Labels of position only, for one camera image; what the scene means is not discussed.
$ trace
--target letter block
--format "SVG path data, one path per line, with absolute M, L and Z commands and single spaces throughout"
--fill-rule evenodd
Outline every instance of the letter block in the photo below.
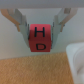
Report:
M 29 46 L 31 52 L 50 52 L 51 25 L 31 24 L 29 34 Z

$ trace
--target red block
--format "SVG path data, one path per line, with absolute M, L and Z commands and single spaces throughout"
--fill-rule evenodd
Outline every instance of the red block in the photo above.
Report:
M 29 34 L 29 46 L 31 52 L 50 52 L 51 25 L 31 24 Z

